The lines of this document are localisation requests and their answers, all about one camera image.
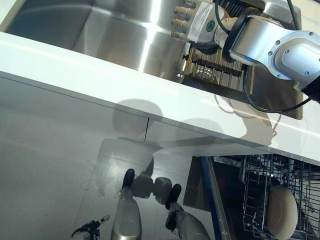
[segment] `dish rack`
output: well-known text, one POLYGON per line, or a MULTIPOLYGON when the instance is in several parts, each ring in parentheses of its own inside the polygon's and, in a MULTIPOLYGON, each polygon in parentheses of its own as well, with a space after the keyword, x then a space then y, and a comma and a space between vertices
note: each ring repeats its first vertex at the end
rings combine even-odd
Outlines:
POLYGON ((298 221, 291 239, 320 239, 320 167, 279 155, 252 155, 242 160, 243 227, 256 238, 276 239, 267 229, 268 194, 275 185, 290 189, 298 221))

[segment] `gray tile floor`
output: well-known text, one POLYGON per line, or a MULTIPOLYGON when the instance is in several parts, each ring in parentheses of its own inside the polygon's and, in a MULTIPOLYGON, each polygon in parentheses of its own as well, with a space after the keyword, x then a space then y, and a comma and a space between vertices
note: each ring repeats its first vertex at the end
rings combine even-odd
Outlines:
MULTIPOLYGON (((109 214, 101 239, 110 239, 118 191, 128 168, 136 176, 179 183, 182 204, 192 156, 80 125, 1 108, 1 239, 70 239, 73 229, 109 214)), ((178 239, 165 229, 168 211, 147 187, 135 197, 144 240, 178 239)), ((209 212, 196 216, 213 238, 209 212)))

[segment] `dishwasher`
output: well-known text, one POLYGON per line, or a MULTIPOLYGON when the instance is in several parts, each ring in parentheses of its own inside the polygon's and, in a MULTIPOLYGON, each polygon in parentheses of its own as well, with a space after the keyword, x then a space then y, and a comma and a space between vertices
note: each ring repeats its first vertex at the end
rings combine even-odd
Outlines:
POLYGON ((320 239, 320 167, 276 154, 199 157, 216 240, 270 239, 272 186, 289 189, 297 206, 290 240, 320 239))

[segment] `white countertop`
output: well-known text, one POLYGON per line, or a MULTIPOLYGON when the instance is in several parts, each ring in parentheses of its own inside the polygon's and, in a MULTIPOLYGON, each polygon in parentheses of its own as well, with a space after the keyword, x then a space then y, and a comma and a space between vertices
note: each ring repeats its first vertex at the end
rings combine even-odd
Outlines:
MULTIPOLYGON (((0 22, 15 2, 1 1, 0 22)), ((310 17, 320 12, 320 4, 294 3, 302 11, 302 28, 320 34, 320 20, 310 17)), ((205 91, 3 32, 0 53, 0 77, 320 165, 318 103, 303 107, 302 120, 283 115, 278 121, 279 114, 257 112, 235 100, 231 107, 205 91), (137 99, 148 104, 137 105, 137 99)))

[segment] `blue trim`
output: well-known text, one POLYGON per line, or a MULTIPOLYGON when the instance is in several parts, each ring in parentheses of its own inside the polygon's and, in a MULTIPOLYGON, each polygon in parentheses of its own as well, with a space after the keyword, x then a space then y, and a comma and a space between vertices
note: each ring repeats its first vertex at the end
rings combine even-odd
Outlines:
POLYGON ((210 184, 209 172, 208 172, 208 169, 207 169, 207 167, 208 167, 207 166, 207 160, 209 159, 209 157, 201 156, 200 159, 201 159, 202 170, 203 170, 203 175, 204 175, 206 193, 207 193, 207 196, 208 196, 210 210, 211 210, 211 218, 212 218, 212 224, 213 224, 215 240, 222 240, 222 235, 221 235, 221 230, 220 230, 220 225, 219 225, 219 219, 218 219, 217 209, 216 209, 216 205, 215 205, 215 198, 214 198, 214 194, 212 192, 212 187, 211 187, 211 184, 210 184))

